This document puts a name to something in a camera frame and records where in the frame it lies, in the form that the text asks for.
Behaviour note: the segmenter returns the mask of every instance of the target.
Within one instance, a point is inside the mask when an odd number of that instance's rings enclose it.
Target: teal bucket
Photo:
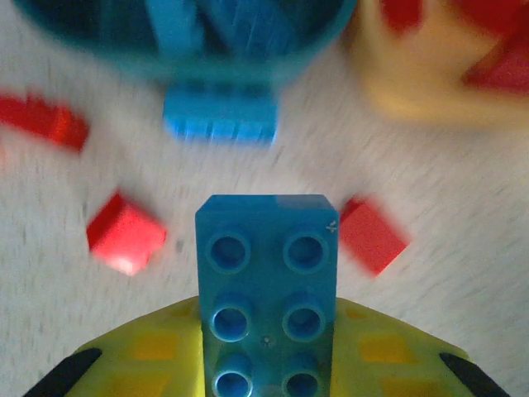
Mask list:
[[[356,5],[356,0],[279,1],[303,2],[317,10],[303,11],[311,21],[297,50],[257,60],[230,55],[220,46],[198,55],[162,56],[144,0],[13,0],[39,28],[65,45],[91,52],[135,78],[272,90],[296,79],[340,35]]]

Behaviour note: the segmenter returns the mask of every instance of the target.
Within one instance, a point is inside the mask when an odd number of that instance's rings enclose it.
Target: red lego duplo brick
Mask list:
[[[89,132],[89,125],[67,105],[49,105],[35,94],[26,100],[0,96],[0,123],[77,152],[83,149]]]
[[[117,192],[87,228],[95,257],[126,275],[144,269],[165,242],[165,228]]]
[[[340,241],[374,275],[388,267],[409,244],[371,200],[355,198],[342,210]]]
[[[398,36],[418,29],[423,20],[424,0],[380,0],[382,15]]]

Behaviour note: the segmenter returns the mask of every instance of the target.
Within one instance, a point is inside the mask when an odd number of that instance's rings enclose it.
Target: blue block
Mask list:
[[[328,396],[337,211],[321,195],[216,195],[195,220],[206,396]]]
[[[204,28],[193,0],[146,0],[145,5],[162,55],[182,55],[204,48]]]
[[[235,54],[285,55],[298,47],[298,33],[275,0],[198,0],[224,44]]]
[[[269,145],[277,131],[278,105],[268,92],[173,88],[165,96],[164,122],[185,141]]]

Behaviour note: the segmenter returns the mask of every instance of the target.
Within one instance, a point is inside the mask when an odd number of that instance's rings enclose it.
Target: white carpet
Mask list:
[[[31,30],[0,0],[0,86],[62,98],[93,125],[77,157],[0,130],[0,389],[19,396],[80,344],[198,292],[194,212],[210,194],[375,194],[414,236],[379,278],[345,255],[338,294],[467,350],[529,395],[529,131],[384,120],[341,49],[283,96],[269,150],[189,146],[161,129],[162,93]],[[130,279],[88,254],[87,220],[122,187],[167,244]]]

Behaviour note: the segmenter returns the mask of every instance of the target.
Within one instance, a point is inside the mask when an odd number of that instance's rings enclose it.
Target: blue brick stud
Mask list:
[[[328,397],[337,225],[321,195],[216,195],[197,211],[207,397]]]

